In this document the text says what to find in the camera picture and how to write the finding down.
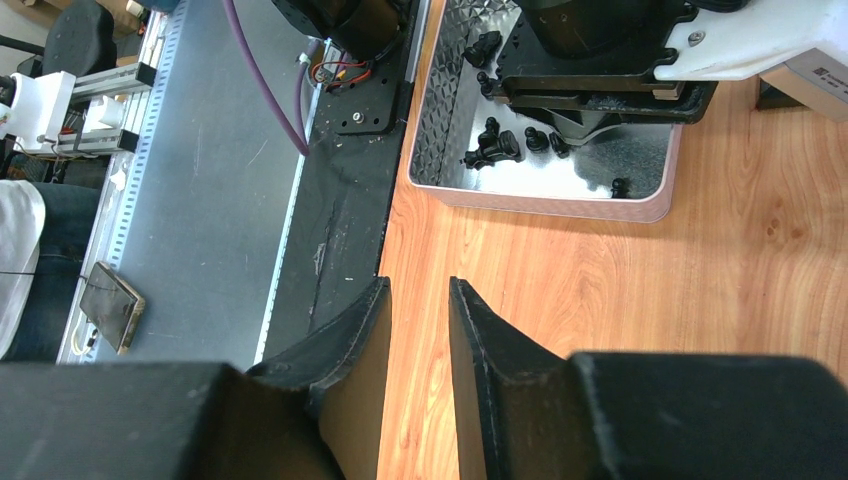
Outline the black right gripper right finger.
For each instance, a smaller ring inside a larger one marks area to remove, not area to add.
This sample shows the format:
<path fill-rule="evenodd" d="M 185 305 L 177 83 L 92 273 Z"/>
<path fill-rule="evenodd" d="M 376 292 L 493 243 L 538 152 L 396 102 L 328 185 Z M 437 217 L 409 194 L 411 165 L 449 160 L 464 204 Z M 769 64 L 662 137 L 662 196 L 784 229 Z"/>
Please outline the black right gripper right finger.
<path fill-rule="evenodd" d="M 464 479 L 843 479 L 847 390 L 800 357 L 562 358 L 449 281 Z"/>

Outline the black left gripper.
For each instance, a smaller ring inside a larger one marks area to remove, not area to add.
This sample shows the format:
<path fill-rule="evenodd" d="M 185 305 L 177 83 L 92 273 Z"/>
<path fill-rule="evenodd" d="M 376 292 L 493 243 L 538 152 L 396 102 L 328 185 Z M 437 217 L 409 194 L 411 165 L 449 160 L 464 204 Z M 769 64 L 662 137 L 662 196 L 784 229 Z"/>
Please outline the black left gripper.
<path fill-rule="evenodd" d="M 662 80 L 680 48 L 672 30 L 693 21 L 687 1 L 520 1 L 490 96 L 513 112 L 586 143 L 628 124 L 694 124 L 716 82 Z"/>

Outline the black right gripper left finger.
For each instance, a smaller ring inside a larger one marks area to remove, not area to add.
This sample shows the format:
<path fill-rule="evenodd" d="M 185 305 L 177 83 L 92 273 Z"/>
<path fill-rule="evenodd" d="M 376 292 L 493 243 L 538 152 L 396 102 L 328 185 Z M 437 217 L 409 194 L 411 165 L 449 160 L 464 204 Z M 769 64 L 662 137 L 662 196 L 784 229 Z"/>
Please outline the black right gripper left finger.
<path fill-rule="evenodd" d="M 1 367 L 5 479 L 373 479 L 391 284 L 247 371 L 226 363 Z"/>

